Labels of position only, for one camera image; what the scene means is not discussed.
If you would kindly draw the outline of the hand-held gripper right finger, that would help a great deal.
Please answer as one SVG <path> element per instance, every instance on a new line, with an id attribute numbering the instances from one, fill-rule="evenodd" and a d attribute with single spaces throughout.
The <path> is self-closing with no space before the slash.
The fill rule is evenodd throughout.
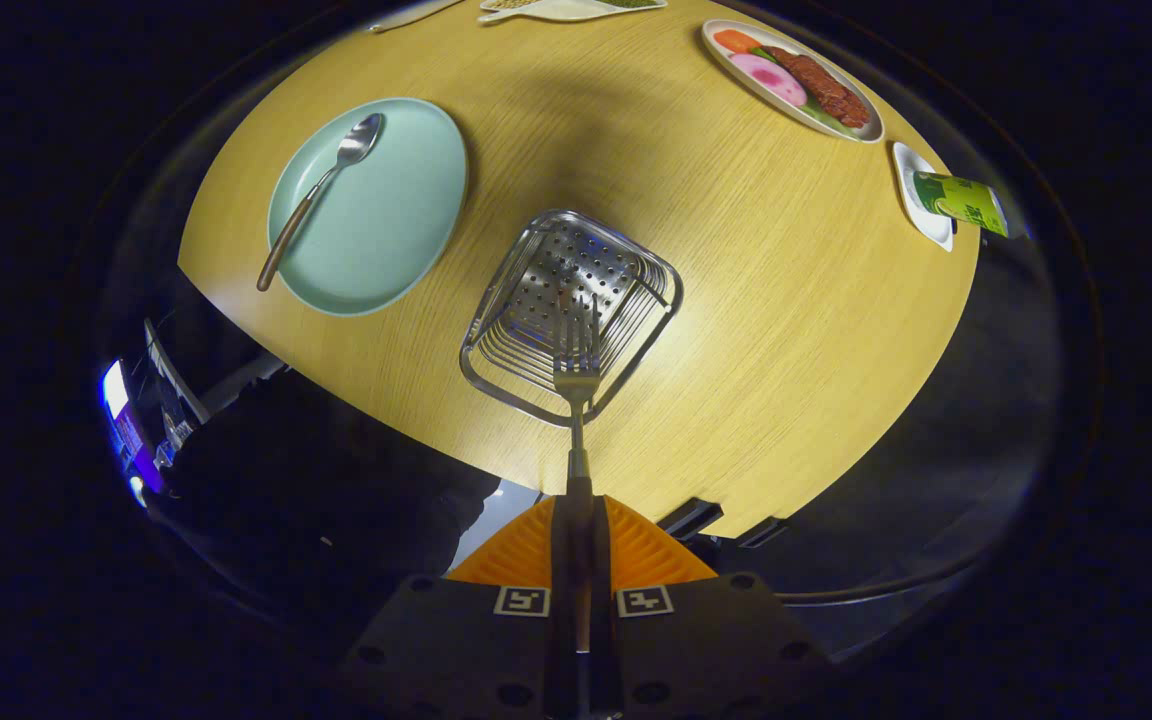
<path id="1" fill-rule="evenodd" d="M 593 511 L 596 719 L 778 719 L 838 667 L 767 584 L 612 497 Z"/>

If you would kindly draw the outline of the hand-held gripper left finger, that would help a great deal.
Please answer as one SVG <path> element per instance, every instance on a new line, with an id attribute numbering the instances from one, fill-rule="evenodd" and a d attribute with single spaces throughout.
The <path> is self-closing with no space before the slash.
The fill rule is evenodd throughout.
<path id="1" fill-rule="evenodd" d="M 401 579 L 338 662 L 340 684 L 388 719 L 571 719 L 556 507 L 522 511 L 448 577 Z"/>

